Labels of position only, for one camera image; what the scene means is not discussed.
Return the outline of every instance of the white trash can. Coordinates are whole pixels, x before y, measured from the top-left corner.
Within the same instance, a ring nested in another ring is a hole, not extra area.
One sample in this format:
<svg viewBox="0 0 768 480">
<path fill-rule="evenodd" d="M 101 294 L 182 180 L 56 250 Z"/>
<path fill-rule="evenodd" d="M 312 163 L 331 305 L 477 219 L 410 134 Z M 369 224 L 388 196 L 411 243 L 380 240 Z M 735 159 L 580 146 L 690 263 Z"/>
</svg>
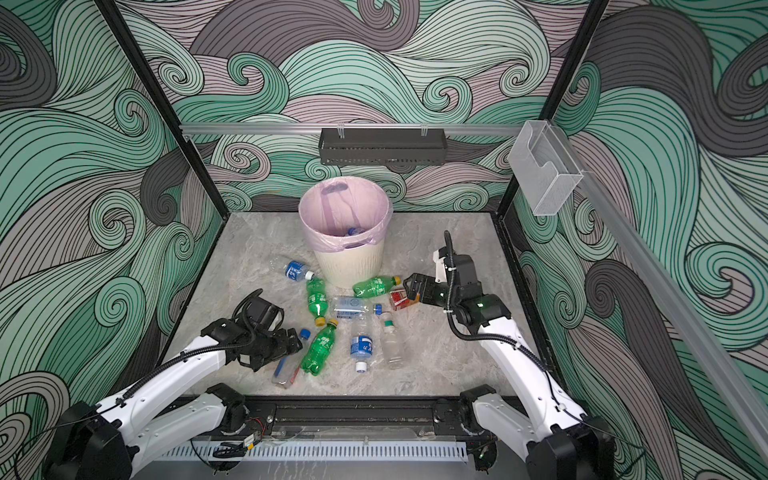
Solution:
<svg viewBox="0 0 768 480">
<path fill-rule="evenodd" d="M 379 185 L 359 177 L 323 180 L 301 197 L 299 216 L 304 237 L 333 285 L 352 288 L 379 273 L 392 219 L 392 201 Z M 362 233 L 350 235 L 352 229 Z"/>
</svg>

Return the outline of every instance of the wall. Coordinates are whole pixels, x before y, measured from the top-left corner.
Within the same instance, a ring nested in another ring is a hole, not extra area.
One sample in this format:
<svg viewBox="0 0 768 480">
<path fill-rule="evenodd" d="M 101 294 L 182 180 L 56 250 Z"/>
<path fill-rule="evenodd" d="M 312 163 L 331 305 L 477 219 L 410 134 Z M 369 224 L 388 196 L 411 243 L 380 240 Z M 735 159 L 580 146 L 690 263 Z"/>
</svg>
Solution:
<svg viewBox="0 0 768 480">
<path fill-rule="evenodd" d="M 3 478 L 154 366 L 220 223 L 92 0 L 0 2 Z"/>
<path fill-rule="evenodd" d="M 600 23 L 555 121 L 768 399 L 768 5 L 651 3 Z M 518 193 L 515 209 L 568 388 L 649 450 L 627 476 L 768 478 L 589 200 L 533 218 Z"/>
<path fill-rule="evenodd" d="M 627 0 L 633 4 L 641 0 Z M 120 0 L 181 121 L 520 124 L 537 118 L 587 0 Z M 206 135 L 232 210 L 296 210 L 319 180 L 399 211 L 495 210 L 514 139 L 456 137 L 448 165 L 327 167 L 317 136 Z"/>
</svg>

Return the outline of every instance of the plastic bottle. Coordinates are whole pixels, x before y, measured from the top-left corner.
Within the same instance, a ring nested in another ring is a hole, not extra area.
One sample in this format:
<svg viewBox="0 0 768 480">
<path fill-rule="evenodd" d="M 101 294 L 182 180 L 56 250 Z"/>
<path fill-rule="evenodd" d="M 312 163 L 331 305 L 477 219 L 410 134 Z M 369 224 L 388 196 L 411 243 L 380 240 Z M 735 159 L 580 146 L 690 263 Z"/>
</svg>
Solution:
<svg viewBox="0 0 768 480">
<path fill-rule="evenodd" d="M 331 298 L 331 313 L 336 319 L 351 319 L 357 313 L 371 311 L 368 300 L 354 296 L 334 296 Z"/>
<path fill-rule="evenodd" d="M 323 369 L 328 355 L 331 353 L 333 343 L 336 341 L 336 326 L 338 322 L 335 319 L 328 319 L 328 325 L 317 334 L 310 345 L 309 351 L 301 361 L 301 369 L 307 373 L 317 376 Z"/>
<path fill-rule="evenodd" d="M 355 283 L 352 290 L 355 291 L 357 298 L 373 298 L 374 296 L 384 295 L 401 282 L 399 276 L 374 276 L 370 280 Z"/>
<path fill-rule="evenodd" d="M 326 283 L 318 276 L 312 278 L 306 283 L 306 303 L 310 308 L 310 313 L 315 316 L 315 325 L 326 325 L 326 311 L 328 310 L 328 300 L 326 298 Z"/>
<path fill-rule="evenodd" d="M 374 307 L 376 315 L 382 321 L 383 333 L 382 333 L 382 352 L 384 353 L 384 362 L 391 369 L 399 369 L 405 366 L 405 344 L 403 343 L 400 335 L 397 333 L 395 322 L 392 319 L 390 312 L 382 313 L 382 306 L 376 305 Z"/>
<path fill-rule="evenodd" d="M 298 260 L 291 260 L 285 255 L 275 255 L 270 259 L 270 270 L 279 275 L 287 276 L 294 282 L 311 280 L 315 273 Z"/>
<path fill-rule="evenodd" d="M 310 339 L 310 331 L 308 329 L 301 329 L 299 336 L 302 340 Z M 277 363 L 274 375 L 272 375 L 272 383 L 279 385 L 284 389 L 287 389 L 293 382 L 296 381 L 296 376 L 299 374 L 301 360 L 303 357 L 298 353 L 293 355 L 284 356 Z"/>
<path fill-rule="evenodd" d="M 365 373 L 368 371 L 368 359 L 373 354 L 373 341 L 368 325 L 367 313 L 356 313 L 350 319 L 353 329 L 352 345 L 349 354 L 355 360 L 355 371 Z"/>
</svg>

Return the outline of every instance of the gray marble surface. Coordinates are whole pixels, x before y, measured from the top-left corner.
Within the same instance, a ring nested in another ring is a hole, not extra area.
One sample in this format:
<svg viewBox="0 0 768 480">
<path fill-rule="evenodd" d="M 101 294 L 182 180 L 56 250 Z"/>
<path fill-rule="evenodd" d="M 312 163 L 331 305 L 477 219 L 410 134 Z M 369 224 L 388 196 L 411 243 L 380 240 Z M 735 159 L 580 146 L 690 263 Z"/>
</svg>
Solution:
<svg viewBox="0 0 768 480">
<path fill-rule="evenodd" d="M 443 231 L 451 232 L 454 250 L 475 261 L 478 279 L 486 293 L 496 293 L 518 321 L 529 345 L 533 346 L 520 300 L 487 214 L 394 214 L 386 238 L 382 275 L 411 273 L 435 274 L 432 252 L 442 247 Z M 184 318 L 173 338 L 166 359 L 178 354 L 200 329 L 212 320 L 232 313 L 248 293 L 263 288 L 263 297 L 285 309 L 286 328 L 319 331 L 306 309 L 303 283 L 294 283 L 271 273 L 267 260 L 273 254 L 315 263 L 306 246 L 298 214 L 233 214 L 219 239 Z M 328 294 L 350 294 L 329 286 Z M 379 302 L 388 309 L 387 298 Z M 389 370 L 376 348 L 381 326 L 372 322 L 374 356 L 367 373 L 357 373 L 349 356 L 350 326 L 339 323 L 336 345 L 325 369 L 317 376 L 301 375 L 289 389 L 271 383 L 276 364 L 259 372 L 235 362 L 223 367 L 188 393 L 201 394 L 208 387 L 224 382 L 244 395 L 424 395 L 453 396 L 468 388 L 488 383 L 502 395 L 514 391 L 490 355 L 475 342 L 464 342 L 451 333 L 445 314 L 436 306 L 416 304 L 393 313 L 407 345 L 407 366 Z"/>
</svg>

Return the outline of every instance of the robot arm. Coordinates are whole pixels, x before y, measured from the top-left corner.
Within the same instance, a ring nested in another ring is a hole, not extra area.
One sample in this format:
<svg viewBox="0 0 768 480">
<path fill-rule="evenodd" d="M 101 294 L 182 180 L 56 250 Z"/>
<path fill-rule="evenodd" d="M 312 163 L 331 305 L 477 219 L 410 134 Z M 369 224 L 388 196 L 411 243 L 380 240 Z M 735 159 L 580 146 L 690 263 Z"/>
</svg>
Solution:
<svg viewBox="0 0 768 480">
<path fill-rule="evenodd" d="M 403 282 L 411 300 L 441 306 L 453 333 L 477 340 L 502 369 L 525 411 L 504 402 L 495 390 L 480 386 L 462 393 L 470 405 L 470 425 L 494 432 L 526 461 L 531 478 L 608 480 L 614 477 L 614 438 L 610 426 L 584 410 L 551 377 L 528 348 L 504 303 L 484 294 L 469 255 L 456 255 L 449 232 L 435 252 L 435 276 L 414 273 Z M 461 333 L 453 317 L 469 334 Z"/>
<path fill-rule="evenodd" d="M 203 432 L 237 433 L 245 398 L 219 384 L 183 408 L 157 418 L 200 379 L 238 360 L 254 372 L 302 349 L 294 329 L 281 329 L 281 309 L 252 293 L 233 318 L 212 322 L 179 356 L 143 379 L 102 399 L 79 402 L 59 419 L 44 474 L 55 480 L 128 480 L 146 464 Z"/>
</svg>

